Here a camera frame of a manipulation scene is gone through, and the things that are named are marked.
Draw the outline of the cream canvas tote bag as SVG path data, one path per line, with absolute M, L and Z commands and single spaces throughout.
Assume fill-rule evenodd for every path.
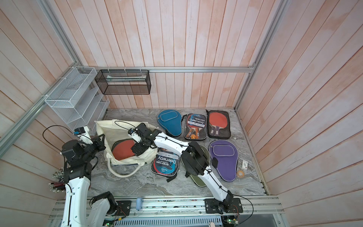
M 130 158 L 125 158 L 118 160 L 112 153 L 112 146 L 118 141 L 133 140 L 128 134 L 129 129 L 134 129 L 138 126 L 140 122 L 133 121 L 120 121 L 117 119 L 113 120 L 102 120 L 95 122 L 95 129 L 97 135 L 105 136 L 105 151 L 104 158 L 107 163 L 108 170 L 118 178 L 127 178 L 134 175 L 141 167 L 146 164 L 150 164 L 156 157 L 158 148 L 151 147 L 139 155 L 132 156 Z M 112 169 L 112 166 L 134 166 L 137 168 L 130 174 L 120 175 Z

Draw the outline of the black red paddle set case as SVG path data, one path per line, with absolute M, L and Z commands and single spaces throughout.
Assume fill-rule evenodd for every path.
M 135 145 L 133 139 L 119 140 L 112 146 L 112 154 L 118 161 L 135 156 L 132 147 Z

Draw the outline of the teal paddle cover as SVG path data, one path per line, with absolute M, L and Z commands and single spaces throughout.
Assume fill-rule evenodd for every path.
M 163 110 L 158 114 L 157 122 L 171 137 L 178 137 L 182 133 L 182 116 L 176 110 Z

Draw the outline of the Deerway paddle set clear case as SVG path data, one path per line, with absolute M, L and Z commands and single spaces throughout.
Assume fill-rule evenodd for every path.
M 184 138 L 190 141 L 203 141 L 207 138 L 207 116 L 189 113 L 185 116 Z

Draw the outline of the green paddle cover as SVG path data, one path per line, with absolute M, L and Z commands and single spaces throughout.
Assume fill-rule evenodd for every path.
M 203 145 L 200 145 L 201 149 L 203 150 L 205 156 L 207 157 L 207 162 L 210 164 L 210 153 L 207 150 L 207 148 Z M 192 181 L 198 186 L 198 187 L 206 187 L 205 183 L 195 175 L 190 175 L 188 172 L 185 174 L 186 177 L 191 177 Z

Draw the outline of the red paddle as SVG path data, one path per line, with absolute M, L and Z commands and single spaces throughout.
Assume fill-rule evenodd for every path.
M 228 112 L 219 110 L 208 111 L 207 122 L 207 131 L 210 138 L 228 140 L 231 137 Z

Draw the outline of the purple paddle cover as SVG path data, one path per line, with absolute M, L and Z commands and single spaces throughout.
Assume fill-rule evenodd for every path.
M 237 147 L 230 141 L 216 140 L 209 145 L 209 153 L 212 166 L 221 178 L 226 182 L 234 181 L 238 163 Z

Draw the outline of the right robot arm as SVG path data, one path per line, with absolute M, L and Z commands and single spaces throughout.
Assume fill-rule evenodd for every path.
M 148 148 L 155 147 L 173 152 L 181 158 L 189 175 L 198 176 L 205 183 L 214 199 L 218 201 L 219 207 L 225 211 L 232 208 L 233 194 L 216 178 L 204 151 L 197 142 L 177 140 L 158 129 L 150 130 L 144 123 L 140 123 L 136 128 L 130 128 L 128 134 L 136 142 L 132 150 L 137 156 Z

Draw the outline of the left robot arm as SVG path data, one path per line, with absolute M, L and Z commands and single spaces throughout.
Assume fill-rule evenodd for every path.
M 90 187 L 93 166 L 91 160 L 96 153 L 105 150 L 105 136 L 102 134 L 87 144 L 71 140 L 62 146 L 64 162 L 64 183 L 66 202 L 61 225 L 63 227 L 86 227 L 87 194 Z

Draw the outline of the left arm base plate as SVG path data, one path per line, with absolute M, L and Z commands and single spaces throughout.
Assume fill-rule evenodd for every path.
M 115 201 L 110 203 L 110 209 L 107 211 L 107 216 L 128 216 L 130 214 L 131 201 Z

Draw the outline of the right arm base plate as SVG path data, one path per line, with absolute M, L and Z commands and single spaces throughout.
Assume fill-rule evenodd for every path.
M 205 211 L 207 214 L 243 213 L 242 203 L 239 198 L 233 198 L 228 205 L 216 199 L 205 199 Z

